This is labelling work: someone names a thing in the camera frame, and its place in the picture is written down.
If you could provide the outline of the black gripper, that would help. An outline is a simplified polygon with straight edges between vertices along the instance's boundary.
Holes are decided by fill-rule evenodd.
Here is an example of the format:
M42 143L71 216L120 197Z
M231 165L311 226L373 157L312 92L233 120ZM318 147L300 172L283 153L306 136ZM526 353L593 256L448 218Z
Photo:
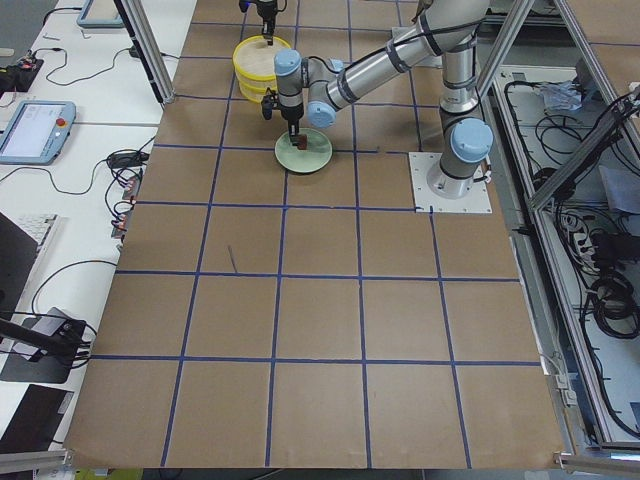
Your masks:
M261 34L269 46L274 43L274 32L276 18L279 13L284 12L288 8L288 1L284 0L280 4L278 0L239 0L238 7L242 13L246 13L251 5L256 6L258 15L261 17L263 24Z
M304 100L302 94L278 95L281 116L288 123L288 139L293 147L298 146L298 130L300 120L304 115Z

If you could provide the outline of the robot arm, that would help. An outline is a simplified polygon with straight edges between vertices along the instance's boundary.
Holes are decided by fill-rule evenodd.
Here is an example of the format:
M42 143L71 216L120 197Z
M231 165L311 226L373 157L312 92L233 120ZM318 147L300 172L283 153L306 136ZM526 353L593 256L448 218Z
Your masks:
M494 136L476 114L476 32L485 19L486 1L434 1L418 13L411 28L345 66L294 49L276 53L277 87L262 100L265 118L280 111L288 130L276 142L275 157L285 169L312 173L328 164L332 146L322 129L337 113L382 85L409 72L427 57L442 60L440 115L444 149L427 173L436 195L467 195Z

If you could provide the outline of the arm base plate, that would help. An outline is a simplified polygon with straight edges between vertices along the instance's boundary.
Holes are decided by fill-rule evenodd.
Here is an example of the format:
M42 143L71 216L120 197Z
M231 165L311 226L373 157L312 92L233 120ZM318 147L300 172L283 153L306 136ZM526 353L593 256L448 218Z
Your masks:
M442 170L438 152L409 152L414 209L418 213L492 213L488 184L482 164L467 179L448 177Z

